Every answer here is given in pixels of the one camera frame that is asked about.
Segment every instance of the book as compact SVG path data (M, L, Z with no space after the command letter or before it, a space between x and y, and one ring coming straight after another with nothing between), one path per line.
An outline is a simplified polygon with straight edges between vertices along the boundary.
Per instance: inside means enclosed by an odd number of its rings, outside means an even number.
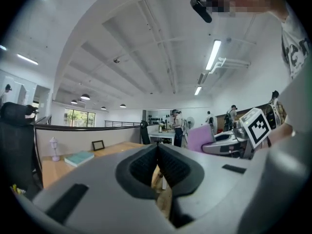
M80 153L66 157L64 161L72 166L77 167L93 158L94 158L93 153L81 151Z

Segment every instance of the desk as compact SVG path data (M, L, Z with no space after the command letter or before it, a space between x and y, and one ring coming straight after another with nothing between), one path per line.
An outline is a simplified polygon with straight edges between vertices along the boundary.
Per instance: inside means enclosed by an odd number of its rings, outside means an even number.
M139 148L144 145L131 143L131 142L124 142L117 145L106 147L105 149L92 152L94 153L95 157L101 157L110 154L121 153L133 148ZM47 188L55 181L59 180L62 176L69 173L70 171L74 170L75 167L72 165L67 164L64 161L64 157L61 156L61 160L54 162L52 161L51 157L44 157L42 159L42 180L43 180L43 187ZM152 183L156 180L157 175L159 173L159 167L157 166L154 174Z
M175 144L175 136L176 133L175 132L152 132L150 134L148 134L148 136L150 137L156 137L156 138L170 138L171 139L171 144L174 145ZM162 179L162 189L166 190L167 189L167 181L165 180L165 177L163 177Z
M171 144L174 145L176 133L175 133L175 132L162 132L162 133L159 133L159 132L157 131L157 132L152 132L152 133L148 134L148 136L149 136L150 138L151 138L151 137L156 137L156 138L170 138L170 139L171 139Z

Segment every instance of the chair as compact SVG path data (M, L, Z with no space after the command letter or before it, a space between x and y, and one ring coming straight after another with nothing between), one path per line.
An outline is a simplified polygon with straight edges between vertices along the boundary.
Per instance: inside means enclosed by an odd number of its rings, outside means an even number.
M148 136L147 126L148 123L144 120L140 124L140 134L144 145L151 144L150 137Z
M34 170L34 118L29 106L7 102L0 110L0 160L9 186L16 184L32 199L39 191L33 177Z

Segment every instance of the small lamp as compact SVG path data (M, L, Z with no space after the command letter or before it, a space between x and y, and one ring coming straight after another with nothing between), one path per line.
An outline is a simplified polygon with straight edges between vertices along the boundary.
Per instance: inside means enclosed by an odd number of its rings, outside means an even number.
M58 141L53 137L50 140L51 147L54 149L54 156L52 157L53 161L59 161L59 156L57 155L57 147L58 147Z

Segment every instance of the railing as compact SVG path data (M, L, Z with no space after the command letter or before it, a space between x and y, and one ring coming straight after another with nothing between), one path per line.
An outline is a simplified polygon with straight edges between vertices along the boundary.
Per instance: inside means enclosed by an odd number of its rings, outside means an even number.
M52 119L52 115L41 117L35 122L35 124L51 125L51 119Z
M105 127L131 127L131 126L139 126L138 122L122 122L122 121L105 121Z

